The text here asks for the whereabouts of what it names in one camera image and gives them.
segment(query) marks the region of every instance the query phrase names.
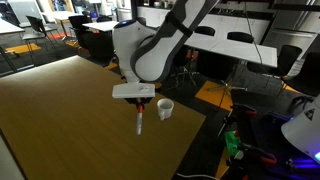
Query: cable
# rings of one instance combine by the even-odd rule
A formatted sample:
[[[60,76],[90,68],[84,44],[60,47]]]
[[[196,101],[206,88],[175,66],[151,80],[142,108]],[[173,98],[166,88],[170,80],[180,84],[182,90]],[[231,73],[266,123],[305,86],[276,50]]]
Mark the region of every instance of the cable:
[[[249,18],[248,18],[248,13],[247,13],[247,2],[246,2],[246,1],[244,2],[244,12],[245,12],[246,19],[247,19],[247,23],[248,23],[248,26],[249,26],[249,32],[250,32],[250,35],[253,37],[253,35],[252,35],[252,31],[251,31],[250,22],[249,22]],[[261,57],[261,54],[260,54],[260,52],[259,52],[259,49],[258,49],[257,44],[256,44],[256,42],[255,42],[255,40],[254,40],[254,39],[253,39],[253,44],[254,44],[254,46],[255,46],[255,48],[256,48],[256,50],[257,50],[257,52],[258,52],[259,59],[260,59],[260,65],[261,65],[262,70],[263,70],[266,74],[270,75],[270,74],[269,74],[269,73],[264,69],[264,67],[263,67],[262,57]]]
[[[183,174],[177,173],[177,175],[180,176],[180,177],[183,177],[183,178],[205,177],[205,178],[209,178],[209,179],[220,180],[218,178],[215,178],[215,177],[212,177],[212,176],[208,176],[208,175],[204,175],[204,174],[183,175]]]

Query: black cable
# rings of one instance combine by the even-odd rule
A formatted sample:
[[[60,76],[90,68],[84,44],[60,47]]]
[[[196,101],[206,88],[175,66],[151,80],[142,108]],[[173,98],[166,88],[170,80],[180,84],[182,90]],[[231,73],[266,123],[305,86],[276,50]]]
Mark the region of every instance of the black cable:
[[[247,13],[247,2],[246,2],[246,1],[244,2],[244,12],[245,12],[246,19],[247,19],[247,23],[248,23],[248,26],[249,26],[250,35],[253,37],[252,31],[251,31],[250,22],[249,22],[249,18],[248,18],[248,13]],[[254,44],[257,52],[258,52],[259,59],[260,59],[260,65],[261,65],[262,70],[263,70],[267,75],[270,75],[269,72],[267,72],[267,71],[264,69],[264,66],[263,66],[263,63],[262,63],[262,57],[261,57],[261,54],[260,54],[259,49],[258,49],[258,47],[257,47],[257,44],[256,44],[256,42],[255,42],[255,40],[254,40],[254,37],[253,37],[253,44]]]

